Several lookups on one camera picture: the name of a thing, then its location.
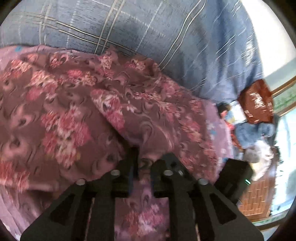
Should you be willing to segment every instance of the wall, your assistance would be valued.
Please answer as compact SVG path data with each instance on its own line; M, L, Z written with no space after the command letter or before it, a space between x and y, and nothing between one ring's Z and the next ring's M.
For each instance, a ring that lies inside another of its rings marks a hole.
M296 75L296 49L285 28L266 3L262 0L240 1L253 23L264 77L273 90Z

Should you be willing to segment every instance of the blue fabric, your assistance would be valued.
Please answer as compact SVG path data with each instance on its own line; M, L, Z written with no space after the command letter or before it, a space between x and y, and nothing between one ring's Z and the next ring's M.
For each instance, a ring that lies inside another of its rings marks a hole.
M240 0L23 0L0 43L140 53L199 97L230 103L262 65Z
M274 125L271 123L249 124L239 123L235 125L235 135L242 148L246 149L261 140L262 137L270 137L274 134Z

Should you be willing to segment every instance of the screw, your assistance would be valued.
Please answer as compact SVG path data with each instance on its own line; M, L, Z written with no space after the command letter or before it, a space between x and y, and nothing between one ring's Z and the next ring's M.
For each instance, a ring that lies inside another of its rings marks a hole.
M198 179L198 183L200 185L207 185L209 183L209 181L206 180L206 179L201 178L201 179Z
M83 186L85 184L85 180L84 179L79 179L79 180L76 181L76 184L78 186Z
M119 176L119 175L120 175L120 171L117 170L117 169L112 170L112 171L111 171L111 175L112 175L112 176Z
M163 174L164 174L165 176L171 176L171 175L173 175L173 172L172 172L171 170L165 170L165 171L163 172Z

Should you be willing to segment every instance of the floral blanket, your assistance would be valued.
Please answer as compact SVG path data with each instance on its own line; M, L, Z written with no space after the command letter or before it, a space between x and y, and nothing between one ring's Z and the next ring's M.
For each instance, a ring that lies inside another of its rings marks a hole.
M149 167L173 152L196 178L216 180L228 142L213 145L211 102L143 56L17 48L0 50L0 219L7 229L19 239L69 185L100 178L138 146L140 181L130 198L116 200L116 240L166 240L168 200L152 196Z

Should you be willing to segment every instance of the brown bag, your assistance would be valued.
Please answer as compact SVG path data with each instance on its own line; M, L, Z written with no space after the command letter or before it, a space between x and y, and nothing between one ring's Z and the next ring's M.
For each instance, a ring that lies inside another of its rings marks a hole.
M257 80L245 88L240 93L238 101L250 124L273 122L273 100L264 80Z

